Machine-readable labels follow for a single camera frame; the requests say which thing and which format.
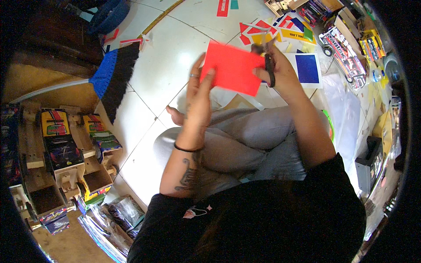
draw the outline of gray pants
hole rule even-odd
[[[328,119],[318,112],[329,131]],[[181,127],[168,129],[155,140],[153,151],[162,170],[180,131]],[[197,172],[196,200],[241,184],[241,178],[300,181],[305,177],[288,106],[212,114]]]

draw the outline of black bracelet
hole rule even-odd
[[[184,150],[184,149],[181,149],[180,147],[178,147],[178,146],[176,145],[176,142],[174,142],[174,148],[176,148],[176,149],[177,149],[177,150],[179,150],[179,151],[184,151],[184,152],[198,152],[198,151],[201,151],[201,150],[203,149],[203,147],[202,147],[202,148],[200,148],[200,149],[193,150],[193,151],[191,151],[191,150]]]

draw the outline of blue square sticker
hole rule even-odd
[[[296,55],[298,80],[301,83],[319,83],[319,72],[315,55]]]

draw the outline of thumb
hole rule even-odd
[[[200,84],[200,88],[197,92],[199,97],[206,96],[209,98],[209,92],[212,88],[213,78],[215,77],[215,69],[210,69]]]
[[[253,74],[259,79],[266,81],[270,85],[270,76],[266,70],[262,68],[254,68]]]

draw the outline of hand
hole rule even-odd
[[[288,103],[289,99],[294,98],[297,93],[304,91],[294,68],[284,54],[273,45],[274,41],[275,39],[272,39],[266,44],[265,52],[271,56],[275,63],[273,70],[275,75],[274,89],[276,89],[281,97]],[[253,74],[270,84],[269,73],[266,70],[255,68]]]
[[[205,59],[205,54],[194,63],[191,74],[197,77],[190,77],[187,84],[186,115],[183,123],[183,130],[191,136],[203,135],[211,121],[211,101],[209,93],[212,87],[212,80],[215,70],[209,70],[202,83],[199,82],[201,73],[200,65]]]

